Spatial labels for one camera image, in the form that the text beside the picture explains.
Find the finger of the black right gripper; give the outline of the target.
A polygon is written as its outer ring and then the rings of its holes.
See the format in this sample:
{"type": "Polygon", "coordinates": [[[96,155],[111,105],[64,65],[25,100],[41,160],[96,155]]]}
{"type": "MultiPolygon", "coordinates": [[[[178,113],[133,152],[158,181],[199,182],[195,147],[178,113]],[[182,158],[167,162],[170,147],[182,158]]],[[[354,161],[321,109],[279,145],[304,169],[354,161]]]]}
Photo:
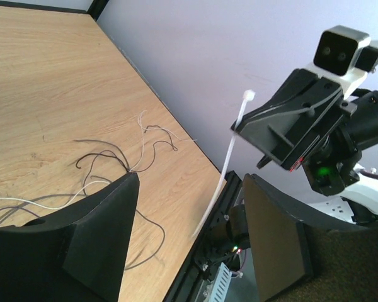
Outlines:
{"type": "Polygon", "coordinates": [[[252,118],[239,136],[261,151],[268,160],[285,170],[297,167],[319,135],[312,128],[341,96],[338,83],[320,78],[308,92],[298,98],[303,108],[290,113],[275,113],[263,119],[252,118]]]}
{"type": "Polygon", "coordinates": [[[239,126],[233,123],[231,130],[240,132],[244,124],[252,118],[263,119],[273,116],[275,113],[295,113],[298,109],[305,109],[302,113],[307,113],[309,109],[303,108],[298,98],[305,95],[318,80],[320,78],[317,74],[306,69],[293,70],[269,101],[263,106],[246,113],[242,121],[239,122],[239,126]]]}

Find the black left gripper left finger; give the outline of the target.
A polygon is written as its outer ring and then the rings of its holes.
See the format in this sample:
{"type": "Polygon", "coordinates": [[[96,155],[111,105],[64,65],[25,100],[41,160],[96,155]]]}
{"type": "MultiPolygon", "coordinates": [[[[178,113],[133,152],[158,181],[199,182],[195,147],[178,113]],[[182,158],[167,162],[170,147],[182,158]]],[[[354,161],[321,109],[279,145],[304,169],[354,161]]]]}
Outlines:
{"type": "Polygon", "coordinates": [[[140,181],[128,173],[23,226],[0,228],[0,301],[117,301],[140,181]]]}

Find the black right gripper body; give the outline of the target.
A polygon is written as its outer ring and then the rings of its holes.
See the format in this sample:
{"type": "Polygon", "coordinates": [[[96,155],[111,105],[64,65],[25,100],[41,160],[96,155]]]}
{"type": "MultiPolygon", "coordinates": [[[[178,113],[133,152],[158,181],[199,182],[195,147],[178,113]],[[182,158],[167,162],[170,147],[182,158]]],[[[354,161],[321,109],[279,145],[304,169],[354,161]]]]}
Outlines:
{"type": "Polygon", "coordinates": [[[302,167],[311,189],[334,196],[360,180],[354,171],[362,151],[378,144],[378,91],[358,89],[352,94],[357,106],[302,167]]]}

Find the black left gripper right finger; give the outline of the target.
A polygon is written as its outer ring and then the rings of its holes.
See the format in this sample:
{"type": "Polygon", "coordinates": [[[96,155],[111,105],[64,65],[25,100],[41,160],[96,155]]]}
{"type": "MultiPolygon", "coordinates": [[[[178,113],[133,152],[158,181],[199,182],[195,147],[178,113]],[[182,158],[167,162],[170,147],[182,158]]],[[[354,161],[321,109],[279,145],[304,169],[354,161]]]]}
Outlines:
{"type": "Polygon", "coordinates": [[[354,225],[255,174],[244,205],[260,301],[378,301],[378,225],[354,225]]]}

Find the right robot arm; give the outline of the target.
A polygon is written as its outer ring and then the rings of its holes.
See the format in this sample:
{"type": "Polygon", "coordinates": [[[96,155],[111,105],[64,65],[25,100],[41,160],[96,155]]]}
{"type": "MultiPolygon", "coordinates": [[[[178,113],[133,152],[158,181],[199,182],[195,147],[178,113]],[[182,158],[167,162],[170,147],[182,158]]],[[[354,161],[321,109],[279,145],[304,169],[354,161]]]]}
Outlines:
{"type": "Polygon", "coordinates": [[[360,225],[378,222],[378,174],[360,165],[378,144],[378,91],[362,89],[366,72],[343,76],[296,69],[263,106],[238,118],[234,133],[274,162],[303,168],[311,189],[349,203],[360,225]]]}

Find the white zip tie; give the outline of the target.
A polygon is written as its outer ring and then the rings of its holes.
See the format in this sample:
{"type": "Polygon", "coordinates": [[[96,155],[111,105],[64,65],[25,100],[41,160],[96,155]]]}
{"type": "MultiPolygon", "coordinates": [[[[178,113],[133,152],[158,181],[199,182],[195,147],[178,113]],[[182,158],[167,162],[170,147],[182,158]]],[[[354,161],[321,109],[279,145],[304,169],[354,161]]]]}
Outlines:
{"type": "MultiPolygon", "coordinates": [[[[245,90],[245,92],[243,94],[243,101],[241,103],[241,107],[240,107],[240,110],[239,110],[239,113],[238,113],[238,117],[234,122],[234,129],[236,129],[239,126],[240,122],[242,122],[244,112],[245,112],[245,109],[246,109],[246,105],[249,102],[251,102],[252,100],[254,100],[254,98],[255,98],[254,90],[252,90],[252,89],[245,90]]],[[[231,140],[229,142],[226,157],[225,157],[225,160],[224,160],[224,164],[222,166],[220,178],[219,178],[219,181],[217,183],[216,189],[215,189],[215,191],[214,191],[214,193],[213,193],[213,195],[212,195],[212,197],[209,201],[209,205],[208,205],[207,209],[205,210],[205,213],[203,214],[202,219],[200,220],[199,224],[197,225],[195,231],[192,233],[192,238],[196,237],[199,234],[204,223],[206,222],[207,218],[209,217],[210,212],[212,211],[212,208],[214,207],[214,205],[217,202],[220,191],[222,189],[223,180],[224,180],[226,172],[227,172],[229,161],[231,159],[231,155],[232,155],[232,151],[233,151],[233,148],[234,148],[235,141],[236,141],[236,134],[233,133],[231,140]]]]}

